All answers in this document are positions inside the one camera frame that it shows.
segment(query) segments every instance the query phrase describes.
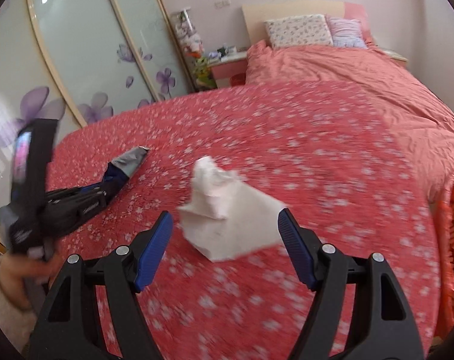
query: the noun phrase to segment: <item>red tablecloth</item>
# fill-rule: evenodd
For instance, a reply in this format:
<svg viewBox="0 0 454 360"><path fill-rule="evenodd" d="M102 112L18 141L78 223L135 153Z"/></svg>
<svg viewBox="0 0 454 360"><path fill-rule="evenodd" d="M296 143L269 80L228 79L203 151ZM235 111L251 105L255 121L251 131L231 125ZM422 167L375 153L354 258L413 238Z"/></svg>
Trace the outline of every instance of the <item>red tablecloth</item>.
<svg viewBox="0 0 454 360"><path fill-rule="evenodd" d="M57 147L50 187L98 181L107 162L152 149L112 205L62 243L84 259L129 243L169 210L176 227L139 302L166 359L286 359L313 294L283 246L211 263L182 237L176 207L189 200L194 162L211 155L249 185L287 203L298 222L344 253L386 256L408 297L424 347L439 298L434 229L406 161L352 83L287 83L194 94L88 126ZM348 292L333 350L343 346ZM99 308L117 351L106 297Z"/></svg>

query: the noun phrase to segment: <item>blue rubber tip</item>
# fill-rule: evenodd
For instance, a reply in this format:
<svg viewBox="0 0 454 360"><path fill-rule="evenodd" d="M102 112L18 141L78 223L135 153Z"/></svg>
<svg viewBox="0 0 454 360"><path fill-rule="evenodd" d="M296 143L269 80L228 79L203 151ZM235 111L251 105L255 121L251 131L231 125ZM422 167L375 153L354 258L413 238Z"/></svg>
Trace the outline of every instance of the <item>blue rubber tip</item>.
<svg viewBox="0 0 454 360"><path fill-rule="evenodd" d="M172 235L172 229L172 215L167 213L160 221L158 227L153 230L155 233L139 258L137 277L134 282L137 291L143 291L145 286L152 284L157 268L164 255L165 248Z"/></svg>
<svg viewBox="0 0 454 360"><path fill-rule="evenodd" d="M310 290L314 289L317 285L317 280L314 275L312 256L310 256L298 233L297 223L289 217L285 209L279 212L278 226L280 236L287 249L290 261L292 261L295 268L298 280L307 285Z"/></svg>

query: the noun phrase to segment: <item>pink drawer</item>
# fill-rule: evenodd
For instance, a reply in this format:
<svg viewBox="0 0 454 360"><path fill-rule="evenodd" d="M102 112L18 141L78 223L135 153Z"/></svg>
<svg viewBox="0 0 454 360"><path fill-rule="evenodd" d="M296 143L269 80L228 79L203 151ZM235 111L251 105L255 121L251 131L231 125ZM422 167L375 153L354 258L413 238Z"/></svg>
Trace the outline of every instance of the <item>pink drawer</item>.
<svg viewBox="0 0 454 360"><path fill-rule="evenodd" d="M241 59L240 61L218 64L212 66L211 70L215 80L228 79L235 74L245 73L247 71L247 60Z"/></svg>

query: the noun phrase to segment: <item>crumpled tissue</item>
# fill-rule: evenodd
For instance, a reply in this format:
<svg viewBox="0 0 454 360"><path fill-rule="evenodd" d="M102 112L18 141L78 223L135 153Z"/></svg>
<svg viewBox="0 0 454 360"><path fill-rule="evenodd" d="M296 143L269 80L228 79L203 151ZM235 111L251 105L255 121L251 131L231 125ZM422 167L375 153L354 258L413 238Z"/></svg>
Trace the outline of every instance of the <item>crumpled tissue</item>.
<svg viewBox="0 0 454 360"><path fill-rule="evenodd" d="M189 203L178 207L184 237L210 261L232 260L281 243L281 201L218 168L211 157L194 166Z"/></svg>

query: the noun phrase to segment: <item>silver screw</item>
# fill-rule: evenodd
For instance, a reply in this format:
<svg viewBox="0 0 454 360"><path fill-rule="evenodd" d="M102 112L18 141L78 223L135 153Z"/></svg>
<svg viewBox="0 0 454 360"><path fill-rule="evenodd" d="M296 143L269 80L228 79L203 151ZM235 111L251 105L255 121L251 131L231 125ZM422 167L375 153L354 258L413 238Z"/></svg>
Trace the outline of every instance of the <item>silver screw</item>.
<svg viewBox="0 0 454 360"><path fill-rule="evenodd" d="M115 253L117 253L119 256L125 256L128 252L130 251L130 249L128 248L128 246L119 246L116 250L115 250Z"/></svg>
<svg viewBox="0 0 454 360"><path fill-rule="evenodd" d="M325 245L322 245L322 250L325 253L334 254L335 253L335 246L331 245L331 244L325 244Z"/></svg>
<svg viewBox="0 0 454 360"><path fill-rule="evenodd" d="M372 255L372 258L378 262L378 263L381 263L382 261L385 260L384 256L382 253L379 253L379 252L375 252L373 255Z"/></svg>
<svg viewBox="0 0 454 360"><path fill-rule="evenodd" d="M67 258L67 262L69 264L75 264L79 261L80 257L78 254L71 254L68 258Z"/></svg>

